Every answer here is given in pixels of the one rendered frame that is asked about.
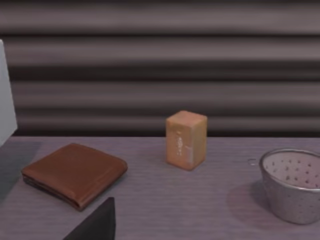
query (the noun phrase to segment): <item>folded wallet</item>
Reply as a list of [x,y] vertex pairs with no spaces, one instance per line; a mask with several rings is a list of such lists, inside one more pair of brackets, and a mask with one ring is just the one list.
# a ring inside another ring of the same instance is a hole
[[22,169],[23,181],[82,211],[128,169],[97,149],[72,143]]
[[109,197],[63,240],[115,240],[115,199]]

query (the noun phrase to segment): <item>cardboard box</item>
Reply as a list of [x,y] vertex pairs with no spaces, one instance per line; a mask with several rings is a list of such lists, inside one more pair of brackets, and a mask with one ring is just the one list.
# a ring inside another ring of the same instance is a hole
[[0,40],[0,147],[16,130],[17,119],[9,82],[5,49],[2,40]]

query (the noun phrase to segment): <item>silver strainer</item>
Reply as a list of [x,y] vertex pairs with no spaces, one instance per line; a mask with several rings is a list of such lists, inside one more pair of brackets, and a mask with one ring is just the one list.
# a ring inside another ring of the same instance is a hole
[[310,224],[320,219],[320,155],[278,149],[259,162],[271,211],[279,218]]

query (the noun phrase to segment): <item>black pointed object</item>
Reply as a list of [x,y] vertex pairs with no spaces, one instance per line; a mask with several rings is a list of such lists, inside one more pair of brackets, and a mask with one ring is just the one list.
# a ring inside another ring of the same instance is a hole
[[115,199],[109,197],[63,240],[114,240],[115,235]]

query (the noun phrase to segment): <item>wooden table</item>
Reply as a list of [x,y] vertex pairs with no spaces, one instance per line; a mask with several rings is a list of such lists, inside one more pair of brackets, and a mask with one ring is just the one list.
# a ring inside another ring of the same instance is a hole
[[[22,182],[20,169],[69,143],[118,156],[128,172],[83,212]],[[165,163],[161,137],[12,137],[0,148],[0,239],[59,240],[115,197],[116,240],[318,239],[320,222],[270,213],[258,159],[276,148],[320,151],[316,138],[209,138],[192,172]]]

